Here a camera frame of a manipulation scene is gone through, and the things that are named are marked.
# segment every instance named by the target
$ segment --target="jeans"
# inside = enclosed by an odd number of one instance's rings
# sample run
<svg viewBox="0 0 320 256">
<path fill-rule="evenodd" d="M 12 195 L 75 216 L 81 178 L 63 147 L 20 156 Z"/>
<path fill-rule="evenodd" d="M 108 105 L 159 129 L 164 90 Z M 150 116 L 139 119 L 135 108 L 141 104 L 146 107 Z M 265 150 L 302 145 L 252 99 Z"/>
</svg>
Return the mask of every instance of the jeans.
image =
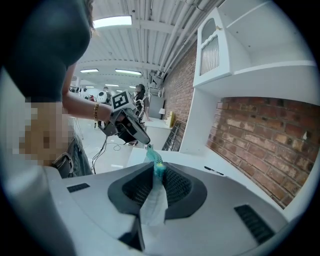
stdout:
<svg viewBox="0 0 320 256">
<path fill-rule="evenodd" d="M 74 133 L 74 140 L 75 143 L 73 148 L 71 149 L 73 172 L 69 173 L 68 178 L 93 174 L 81 139 L 76 133 Z"/>
</svg>

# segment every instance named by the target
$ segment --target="white shelf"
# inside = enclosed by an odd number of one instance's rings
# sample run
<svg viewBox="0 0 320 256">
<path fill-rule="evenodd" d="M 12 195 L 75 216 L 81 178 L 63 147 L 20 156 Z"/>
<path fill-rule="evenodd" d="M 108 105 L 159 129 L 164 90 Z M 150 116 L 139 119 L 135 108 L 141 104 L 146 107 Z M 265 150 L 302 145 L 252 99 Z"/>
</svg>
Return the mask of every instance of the white shelf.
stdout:
<svg viewBox="0 0 320 256">
<path fill-rule="evenodd" d="M 294 66 L 317 67 L 317 64 L 311 60 L 282 61 L 282 62 L 275 62 L 275 63 L 269 63 L 269 64 L 264 64 L 264 65 L 252 66 L 252 67 L 244 68 L 241 70 L 237 70 L 236 72 L 234 72 L 234 75 L 238 75 L 238 74 L 250 72 L 250 71 L 272 69 L 272 68 L 281 68 L 281 67 L 294 67 Z"/>
<path fill-rule="evenodd" d="M 267 97 L 320 106 L 319 71 L 312 61 L 285 61 L 238 70 L 200 90 L 215 97 Z"/>
<path fill-rule="evenodd" d="M 233 21 L 268 0 L 226 0 L 219 7 L 221 19 L 228 26 Z"/>
<path fill-rule="evenodd" d="M 273 1 L 249 10 L 227 30 L 249 53 L 301 40 L 299 31 Z"/>
</svg>

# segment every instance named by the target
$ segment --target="black mesh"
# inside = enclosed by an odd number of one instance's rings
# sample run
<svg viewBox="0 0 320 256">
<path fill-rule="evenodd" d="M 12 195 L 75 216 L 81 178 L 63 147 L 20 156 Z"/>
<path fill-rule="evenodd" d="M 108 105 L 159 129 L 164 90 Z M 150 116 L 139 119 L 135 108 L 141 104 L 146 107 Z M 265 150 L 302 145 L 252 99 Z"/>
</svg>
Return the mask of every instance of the black mesh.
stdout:
<svg viewBox="0 0 320 256">
<path fill-rule="evenodd" d="M 241 205 L 235 207 L 234 210 L 259 245 L 269 240 L 275 234 L 268 224 L 249 205 Z"/>
<path fill-rule="evenodd" d="M 187 218 L 194 214 L 207 198 L 203 182 L 179 168 L 164 162 L 166 171 L 162 184 L 166 191 L 168 209 L 165 219 Z M 154 163 L 136 170 L 108 188 L 108 197 L 120 213 L 138 216 L 153 188 Z"/>
<path fill-rule="evenodd" d="M 166 191 L 168 207 L 170 207 L 190 193 L 192 183 L 189 179 L 167 167 L 163 177 L 163 186 Z"/>
<path fill-rule="evenodd" d="M 153 167 L 145 170 L 122 187 L 123 193 L 140 207 L 146 201 L 153 187 Z"/>
</svg>

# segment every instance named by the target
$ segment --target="vent slot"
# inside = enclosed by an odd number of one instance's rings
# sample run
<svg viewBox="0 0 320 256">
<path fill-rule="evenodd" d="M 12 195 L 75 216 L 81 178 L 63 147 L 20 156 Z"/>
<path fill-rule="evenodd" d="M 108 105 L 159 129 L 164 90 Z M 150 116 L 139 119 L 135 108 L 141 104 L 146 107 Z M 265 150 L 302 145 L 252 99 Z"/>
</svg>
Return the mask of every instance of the vent slot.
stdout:
<svg viewBox="0 0 320 256">
<path fill-rule="evenodd" d="M 259 245 L 263 244 L 275 234 L 267 223 L 249 205 L 241 205 L 235 207 L 234 210 Z"/>
<path fill-rule="evenodd" d="M 74 185 L 74 186 L 68 186 L 67 189 L 69 190 L 70 193 L 79 191 L 79 190 L 84 190 L 86 188 L 89 188 L 90 186 L 87 183 L 81 183 L 78 185 Z"/>
</svg>

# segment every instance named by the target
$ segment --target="white floor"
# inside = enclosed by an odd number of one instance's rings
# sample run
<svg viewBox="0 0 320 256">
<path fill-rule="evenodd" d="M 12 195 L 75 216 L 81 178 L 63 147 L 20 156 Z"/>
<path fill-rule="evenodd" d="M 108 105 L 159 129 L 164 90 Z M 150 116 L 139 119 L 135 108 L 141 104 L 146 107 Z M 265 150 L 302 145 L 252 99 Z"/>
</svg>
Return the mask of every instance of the white floor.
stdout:
<svg viewBox="0 0 320 256">
<path fill-rule="evenodd" d="M 98 128 L 98 125 L 94 128 L 94 121 L 81 118 L 79 118 L 78 121 L 83 134 L 83 148 L 90 165 L 92 165 L 92 159 L 102 148 L 106 136 Z M 75 131 L 82 139 L 82 135 L 77 126 L 75 127 Z M 97 174 L 125 168 L 132 149 L 143 147 L 140 142 L 137 146 L 123 145 L 125 142 L 118 136 L 110 136 L 106 142 L 105 152 L 97 159 L 94 165 Z"/>
</svg>

